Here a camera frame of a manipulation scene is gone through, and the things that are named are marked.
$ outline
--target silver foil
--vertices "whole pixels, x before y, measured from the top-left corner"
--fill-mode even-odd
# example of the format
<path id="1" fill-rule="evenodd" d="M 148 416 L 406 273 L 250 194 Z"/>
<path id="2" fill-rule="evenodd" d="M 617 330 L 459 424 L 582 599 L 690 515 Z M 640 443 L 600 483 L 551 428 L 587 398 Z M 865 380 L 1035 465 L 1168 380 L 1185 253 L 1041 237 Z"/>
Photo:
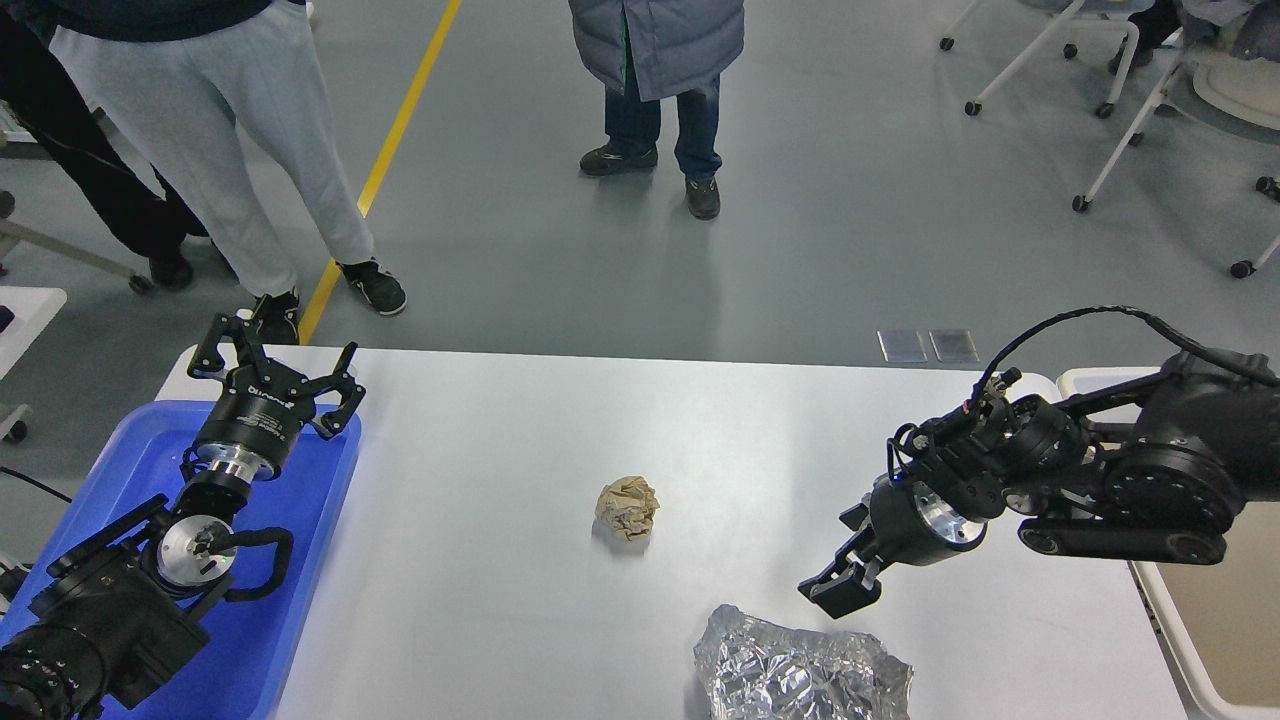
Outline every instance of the silver foil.
<path id="1" fill-rule="evenodd" d="M 876 635 L 791 630 L 721 605 L 694 665 L 713 720 L 909 720 L 911 666 Z"/>

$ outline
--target black robotic arm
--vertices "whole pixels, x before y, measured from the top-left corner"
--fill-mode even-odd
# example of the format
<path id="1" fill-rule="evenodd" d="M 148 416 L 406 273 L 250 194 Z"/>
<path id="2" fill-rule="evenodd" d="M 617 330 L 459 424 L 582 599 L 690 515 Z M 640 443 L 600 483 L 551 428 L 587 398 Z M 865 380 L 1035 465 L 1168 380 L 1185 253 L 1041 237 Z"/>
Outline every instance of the black robotic arm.
<path id="1" fill-rule="evenodd" d="M 237 350 L 230 370 L 221 341 Z M 325 439 L 347 427 L 365 395 L 348 369 L 355 351 L 347 345 L 333 373 L 308 379 L 268 357 L 251 324 L 214 318 L 187 372 L 223 391 L 179 468 L 182 491 L 172 506 L 150 498 L 47 568 L 54 582 L 31 605 L 40 620 L 0 648 L 0 717 L 91 720 L 108 694 L 133 708 L 209 643 L 200 620 L 220 600 L 259 600 L 282 584 L 293 536 L 232 525 L 252 483 L 280 474 L 305 424 Z M 342 401 L 316 419 L 315 398 L 328 392 Z M 237 548 L 251 546 L 275 546 L 271 577 L 232 588 Z"/>
<path id="2" fill-rule="evenodd" d="M 1041 329 L 1091 313 L 1142 318 L 1183 347 L 1157 373 L 1050 404 L 1006 400 L 1020 374 L 995 368 Z M 1248 501 L 1280 500 L 1280 379 L 1263 355 L 1208 350 L 1123 306 L 1057 315 L 1001 351 L 951 413 L 904 425 L 888 470 L 840 519 L 854 536 L 801 594 L 832 618 L 872 605 L 895 562 L 931 565 L 975 548 L 1007 507 L 1043 555 L 1210 565 Z M 1135 423 L 1087 415 L 1134 404 Z"/>

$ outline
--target black cable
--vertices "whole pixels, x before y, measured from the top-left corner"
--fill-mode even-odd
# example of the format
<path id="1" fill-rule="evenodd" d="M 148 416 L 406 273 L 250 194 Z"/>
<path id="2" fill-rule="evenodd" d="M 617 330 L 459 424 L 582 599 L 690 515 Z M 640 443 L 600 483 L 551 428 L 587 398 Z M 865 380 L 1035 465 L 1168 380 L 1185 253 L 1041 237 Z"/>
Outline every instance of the black cable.
<path id="1" fill-rule="evenodd" d="M 919 428 L 915 425 L 915 423 L 906 423 L 905 425 L 900 427 L 897 432 L 893 433 L 893 437 L 886 441 L 884 452 L 887 455 L 887 462 L 888 462 L 887 474 L 890 479 L 893 479 L 893 475 L 897 474 L 896 468 L 906 466 L 906 462 L 902 462 L 902 452 L 904 452 L 902 438 L 918 429 Z"/>
<path id="2" fill-rule="evenodd" d="M 40 482 L 40 480 L 37 480 L 37 479 L 35 479 L 35 478 L 29 478 L 29 477 L 27 477 L 27 475 L 23 475 L 22 473 L 19 473 L 19 471 L 17 471 L 17 470 L 10 470 L 9 468 L 5 468 L 4 465 L 0 465 L 0 473 L 4 473 L 4 474 L 6 474 L 6 475 L 13 475 L 13 477 L 18 478 L 18 479 L 19 479 L 19 480 L 22 480 L 22 482 L 24 482 L 24 483 L 27 483 L 27 484 L 32 484 L 32 486 L 36 486 L 37 488 L 40 488 L 40 489 L 42 489 L 42 491 L 47 492 L 49 495 L 51 495 L 51 496 L 54 496 L 54 497 L 58 497 L 58 498 L 60 498 L 60 500 L 64 500 L 64 501 L 67 501 L 67 502 L 70 502 L 70 501 L 72 501 L 72 498 L 69 498 L 69 497 L 67 497 L 65 495 L 63 495 L 63 493 L 60 493 L 60 492 L 55 491 L 54 488 L 51 488 L 51 487 L 46 486 L 45 483 L 42 483 L 42 482 Z"/>
<path id="3" fill-rule="evenodd" d="M 232 588 L 223 596 L 227 602 L 248 602 L 261 600 L 284 584 L 284 577 L 289 571 L 289 557 L 293 555 L 293 533 L 284 528 L 264 528 L 261 530 L 242 530 L 232 533 L 209 543 L 209 553 L 218 555 L 233 547 L 260 547 L 264 544 L 275 546 L 275 557 L 271 562 L 271 577 L 256 588 Z"/>
<path id="4" fill-rule="evenodd" d="M 1016 350 L 1018 346 L 1027 342 L 1032 336 L 1039 333 L 1041 331 L 1051 325 L 1056 325 L 1064 320 L 1070 320 L 1073 318 L 1092 315 L 1094 313 L 1120 313 L 1123 315 L 1130 315 L 1133 318 L 1138 318 L 1144 323 L 1147 323 L 1147 325 L 1151 327 L 1151 329 L 1156 331 L 1161 337 L 1164 337 L 1169 342 L 1174 343 L 1181 350 L 1185 350 L 1187 352 L 1194 355 L 1196 357 L 1204 360 L 1206 363 L 1217 365 L 1224 370 L 1230 370 L 1238 375 L 1245 377 L 1253 382 L 1268 387 L 1280 387 L 1280 378 L 1277 378 L 1276 375 L 1222 357 L 1221 355 L 1213 352 L 1212 350 L 1204 347 L 1203 345 L 1178 332 L 1169 323 L 1161 320 L 1160 318 L 1152 315 L 1151 313 L 1138 310 L 1137 307 L 1129 307 L 1128 305 L 1097 305 L 1093 307 L 1080 307 L 1078 310 L 1070 310 L 1068 313 L 1059 313 L 1057 315 L 1053 315 L 1052 318 L 1044 322 L 1037 323 L 1036 325 L 1025 331 L 1023 334 L 1015 337 L 1009 345 L 1006 345 L 1000 352 L 996 354 L 996 356 L 991 360 L 991 364 L 987 365 L 987 369 L 982 373 L 982 377 L 978 379 L 977 384 L 973 386 L 973 395 L 969 397 L 969 406 L 973 409 L 978 407 L 978 400 L 982 397 L 982 391 L 987 387 L 987 383 L 991 380 L 991 377 L 996 374 L 996 366 L 1000 365 L 1000 363 L 1005 357 L 1012 354 L 1012 351 Z"/>

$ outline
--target black pants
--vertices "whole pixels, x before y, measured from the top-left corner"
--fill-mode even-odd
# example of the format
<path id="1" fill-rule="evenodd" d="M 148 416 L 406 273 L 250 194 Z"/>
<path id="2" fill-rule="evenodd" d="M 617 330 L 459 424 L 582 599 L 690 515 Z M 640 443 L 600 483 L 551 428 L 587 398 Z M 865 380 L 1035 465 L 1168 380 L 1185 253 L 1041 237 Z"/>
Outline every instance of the black pants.
<path id="1" fill-rule="evenodd" d="M 1138 50 L 1160 47 L 1181 26 L 1174 0 L 1156 0 L 1155 5 L 1129 15 L 1129 19 L 1138 26 Z"/>
<path id="2" fill-rule="evenodd" d="M 79 186 L 125 247 L 172 258 L 200 222 L 159 174 L 168 200 L 138 179 L 97 127 L 79 91 L 35 33 L 0 9 L 0 100 Z"/>

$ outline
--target gray floor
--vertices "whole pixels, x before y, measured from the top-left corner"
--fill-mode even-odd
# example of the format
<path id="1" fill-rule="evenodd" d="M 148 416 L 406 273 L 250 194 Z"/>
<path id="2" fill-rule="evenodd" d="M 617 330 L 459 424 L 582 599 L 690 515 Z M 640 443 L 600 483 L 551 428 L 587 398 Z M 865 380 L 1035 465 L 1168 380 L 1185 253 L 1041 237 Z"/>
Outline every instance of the gray floor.
<path id="1" fill-rule="evenodd" d="M 603 141 L 602 88 L 579 64 L 564 3 L 463 0 L 370 213 L 411 305 L 384 320 L 338 288 L 312 342 L 884 365 L 878 329 L 960 328 L 986 361 L 1055 313 L 1128 304 L 1206 345 L 1280 356 L 1267 320 L 1280 266 L 1247 281 L 1225 272 L 1280 232 L 1280 205 L 1252 191 L 1280 173 L 1280 152 L 1157 118 L 1078 215 L 1071 196 L 1157 68 L 1138 72 L 1110 120 L 1094 119 L 1119 38 L 1085 35 L 1074 61 L 1046 49 L 968 118 L 964 101 L 1043 18 L 996 0 L 942 54 L 938 35 L 965 1 L 748 0 L 746 51 L 723 76 L 724 210 L 707 223 L 682 205 L 673 133 L 653 174 L 576 172 Z M 444 6 L 320 1 L 315 33 L 357 188 Z M 284 173 L 256 150 L 251 161 L 306 296 L 323 246 Z M 0 184 L 18 196 L 14 220 L 145 266 L 51 163 L 10 152 Z M 63 287 L 69 301 L 0 383 L 0 401 L 37 407 L 28 441 L 0 445 L 0 462 L 73 492 L 211 314 L 248 304 L 207 242 L 188 246 L 195 286 L 150 297 L 40 250 L 10 254 L 0 282 Z M 1055 377 L 1171 352 L 1138 320 L 1102 316 L 1050 331 L 1014 364 Z M 879 452 L 882 438 L 863 439 L 850 452 Z M 0 548 L 35 557 L 60 512 L 0 480 Z"/>

